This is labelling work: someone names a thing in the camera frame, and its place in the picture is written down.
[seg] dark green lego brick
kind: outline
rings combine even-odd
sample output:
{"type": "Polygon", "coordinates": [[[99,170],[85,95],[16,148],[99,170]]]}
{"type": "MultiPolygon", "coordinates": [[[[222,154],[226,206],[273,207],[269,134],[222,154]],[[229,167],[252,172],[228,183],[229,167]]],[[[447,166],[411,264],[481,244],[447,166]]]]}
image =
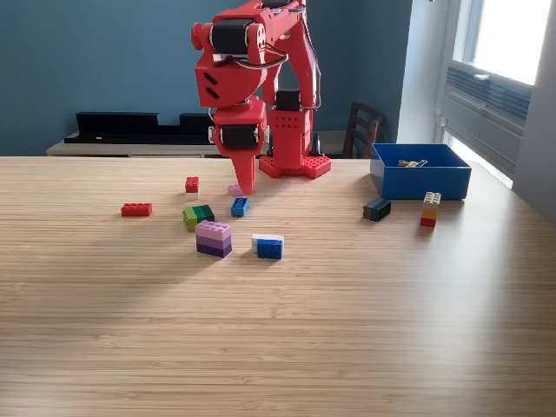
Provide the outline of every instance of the dark green lego brick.
{"type": "Polygon", "coordinates": [[[195,211],[195,216],[197,217],[197,223],[200,223],[203,220],[207,220],[207,215],[205,214],[201,206],[193,207],[193,211],[195,211]]]}
{"type": "Polygon", "coordinates": [[[375,198],[363,208],[363,217],[373,222],[379,222],[389,215],[391,210],[392,203],[390,201],[375,198]]]}
{"type": "Polygon", "coordinates": [[[208,222],[216,222],[215,214],[212,212],[209,206],[201,206],[201,209],[204,212],[208,222]]]}

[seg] chair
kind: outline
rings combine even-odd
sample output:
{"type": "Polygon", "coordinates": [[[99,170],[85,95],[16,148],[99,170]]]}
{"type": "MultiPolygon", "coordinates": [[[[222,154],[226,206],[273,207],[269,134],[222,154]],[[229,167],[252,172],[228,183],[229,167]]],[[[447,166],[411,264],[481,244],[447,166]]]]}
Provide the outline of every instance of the chair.
{"type": "Polygon", "coordinates": [[[381,127],[385,122],[386,118],[380,111],[366,104],[353,102],[349,113],[342,158],[353,159],[355,146],[358,158],[370,159],[371,147],[377,141],[381,127]]]}

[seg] blue plastic box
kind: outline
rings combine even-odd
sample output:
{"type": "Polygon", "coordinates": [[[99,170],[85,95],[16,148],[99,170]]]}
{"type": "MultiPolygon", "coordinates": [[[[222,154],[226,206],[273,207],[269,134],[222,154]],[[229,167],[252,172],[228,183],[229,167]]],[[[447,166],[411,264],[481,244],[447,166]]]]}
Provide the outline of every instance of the blue plastic box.
{"type": "Polygon", "coordinates": [[[442,200],[467,196],[471,167],[444,144],[376,143],[371,152],[371,176],[382,198],[422,200],[429,191],[442,200]],[[422,168],[398,167],[400,160],[428,163],[422,168]]]}

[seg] red robotic arm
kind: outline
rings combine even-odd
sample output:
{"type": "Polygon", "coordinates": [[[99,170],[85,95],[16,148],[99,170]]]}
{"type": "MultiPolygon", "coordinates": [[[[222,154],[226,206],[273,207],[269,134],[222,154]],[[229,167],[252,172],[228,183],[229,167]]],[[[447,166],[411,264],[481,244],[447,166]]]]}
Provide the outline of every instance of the red robotic arm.
{"type": "Polygon", "coordinates": [[[215,109],[211,140],[235,167],[242,191],[251,195],[255,157],[272,130],[274,154],[260,160],[273,177],[328,172],[331,162],[311,154],[316,109],[316,54],[306,21],[306,0],[251,0],[212,23],[196,23],[191,40],[204,53],[195,67],[201,106],[215,109]],[[291,62],[299,91],[278,89],[283,63],[291,62]],[[264,102],[253,96],[262,87],[264,102]],[[272,107],[267,123],[265,103],[272,107]]]}

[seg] lavender lego brick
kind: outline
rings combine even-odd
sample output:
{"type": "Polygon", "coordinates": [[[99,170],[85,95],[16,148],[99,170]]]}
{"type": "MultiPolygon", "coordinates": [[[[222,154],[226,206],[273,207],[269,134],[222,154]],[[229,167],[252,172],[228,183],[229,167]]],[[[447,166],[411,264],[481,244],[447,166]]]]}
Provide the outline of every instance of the lavender lego brick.
{"type": "Polygon", "coordinates": [[[232,228],[228,224],[204,221],[195,226],[195,234],[217,241],[224,241],[232,235],[232,228]]]}
{"type": "Polygon", "coordinates": [[[200,252],[205,255],[218,256],[219,258],[225,258],[232,252],[232,245],[230,244],[224,249],[217,249],[217,248],[211,248],[210,246],[200,245],[199,243],[197,243],[197,252],[200,252]]]}
{"type": "Polygon", "coordinates": [[[204,236],[197,236],[197,245],[210,246],[215,249],[224,249],[232,244],[232,236],[228,236],[223,241],[217,241],[216,239],[210,239],[204,236]]]}

